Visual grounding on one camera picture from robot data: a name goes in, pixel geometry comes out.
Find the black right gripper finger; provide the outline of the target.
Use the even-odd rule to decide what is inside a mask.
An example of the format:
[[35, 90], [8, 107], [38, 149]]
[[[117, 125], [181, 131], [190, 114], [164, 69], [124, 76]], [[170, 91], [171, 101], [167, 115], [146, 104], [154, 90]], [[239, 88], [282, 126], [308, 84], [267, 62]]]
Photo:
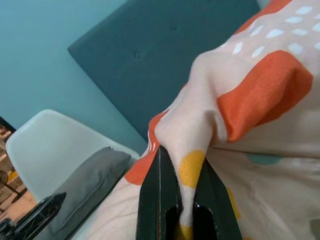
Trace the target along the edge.
[[167, 150], [160, 146], [139, 193], [137, 240], [173, 240], [181, 214], [181, 194]]
[[227, 188], [208, 160], [202, 164], [193, 205], [195, 240], [241, 240]]
[[59, 192], [44, 198], [18, 222], [6, 218], [0, 222], [0, 238], [2, 240], [32, 240], [59, 213], [66, 192]]

